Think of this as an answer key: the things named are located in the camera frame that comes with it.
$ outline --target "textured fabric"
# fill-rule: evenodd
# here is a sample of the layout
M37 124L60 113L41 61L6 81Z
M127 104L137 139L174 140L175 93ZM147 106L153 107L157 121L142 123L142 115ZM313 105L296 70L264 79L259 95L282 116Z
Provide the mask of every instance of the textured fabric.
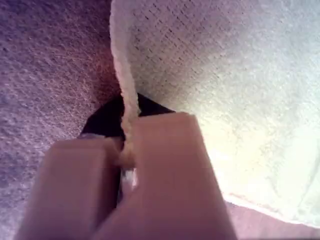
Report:
M115 0L110 21L120 85L197 115L225 199L316 227L319 13L316 0Z
M0 0L0 239L11 239L43 153L119 94L105 0Z

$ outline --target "lavender cloth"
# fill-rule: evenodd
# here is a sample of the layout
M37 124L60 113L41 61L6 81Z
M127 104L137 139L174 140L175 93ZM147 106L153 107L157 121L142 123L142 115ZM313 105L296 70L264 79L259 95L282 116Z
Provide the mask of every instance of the lavender cloth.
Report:
M119 93L109 0L0 0L0 239L11 239L44 151Z

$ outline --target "white towel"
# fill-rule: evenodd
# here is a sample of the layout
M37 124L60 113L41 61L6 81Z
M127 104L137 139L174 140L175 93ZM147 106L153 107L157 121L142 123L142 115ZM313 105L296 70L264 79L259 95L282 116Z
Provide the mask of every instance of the white towel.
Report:
M197 116L227 201L320 228L320 2L114 0L111 12L128 125L134 80Z

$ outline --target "purple fabric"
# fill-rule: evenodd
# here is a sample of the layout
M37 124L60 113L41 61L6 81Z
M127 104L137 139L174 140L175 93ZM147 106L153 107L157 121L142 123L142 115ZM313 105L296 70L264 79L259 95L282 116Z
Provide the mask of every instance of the purple fabric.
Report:
M0 0L0 239L11 239L43 153L119 93L109 0Z

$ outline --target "fabric texture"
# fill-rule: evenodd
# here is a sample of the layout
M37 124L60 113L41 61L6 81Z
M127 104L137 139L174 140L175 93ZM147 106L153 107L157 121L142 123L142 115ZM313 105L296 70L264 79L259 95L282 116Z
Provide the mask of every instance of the fabric texture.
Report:
M0 0L0 239L12 239L44 152L119 94L110 1Z
M224 198L319 228L320 3L114 0L111 12L120 85L197 116Z

